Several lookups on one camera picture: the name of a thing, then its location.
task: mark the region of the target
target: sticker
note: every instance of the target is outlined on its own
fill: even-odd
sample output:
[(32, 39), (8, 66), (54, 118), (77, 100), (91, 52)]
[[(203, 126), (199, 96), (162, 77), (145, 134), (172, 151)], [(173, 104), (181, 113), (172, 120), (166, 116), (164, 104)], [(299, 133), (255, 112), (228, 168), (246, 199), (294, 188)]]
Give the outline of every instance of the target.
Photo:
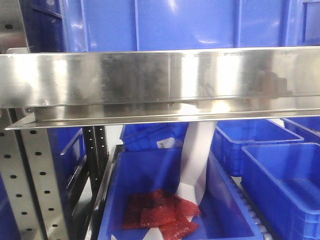
[(158, 149), (169, 149), (173, 148), (175, 145), (175, 139), (173, 137), (169, 137), (160, 141), (157, 141)]

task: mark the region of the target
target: stainless steel rail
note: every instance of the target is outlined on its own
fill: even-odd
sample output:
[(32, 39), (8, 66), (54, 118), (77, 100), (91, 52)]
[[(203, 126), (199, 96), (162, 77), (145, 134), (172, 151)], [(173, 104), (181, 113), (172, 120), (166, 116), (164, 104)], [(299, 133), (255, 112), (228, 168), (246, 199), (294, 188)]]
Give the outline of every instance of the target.
[(320, 115), (320, 46), (0, 55), (7, 129)]

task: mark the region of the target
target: blue plastic crate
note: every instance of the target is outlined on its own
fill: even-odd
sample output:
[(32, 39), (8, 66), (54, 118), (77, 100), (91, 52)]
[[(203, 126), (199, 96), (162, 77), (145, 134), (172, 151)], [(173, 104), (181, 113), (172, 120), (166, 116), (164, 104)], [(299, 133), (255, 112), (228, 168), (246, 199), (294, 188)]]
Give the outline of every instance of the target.
[(86, 146), (82, 128), (70, 127), (57, 129), (60, 145), (60, 156), (63, 162), (65, 178), (68, 180), (76, 171), (86, 155)]
[(240, 177), (244, 169), (243, 146), (303, 141), (301, 136), (268, 119), (226, 120), (218, 122), (211, 149), (228, 174)]
[(320, 117), (282, 118), (285, 128), (300, 135), (306, 143), (320, 144)]
[(120, 135), (127, 151), (181, 148), (188, 122), (124, 125)]
[(242, 186), (282, 240), (320, 239), (320, 145), (245, 146)]
[(315, 0), (91, 0), (82, 3), (87, 51), (320, 44), (320, 3)]
[[(122, 230), (128, 197), (158, 188), (175, 193), (180, 180), (181, 149), (122, 152), (118, 156), (98, 240), (142, 240), (148, 229)], [(263, 240), (244, 203), (215, 157), (209, 155), (199, 228), (184, 240)]]

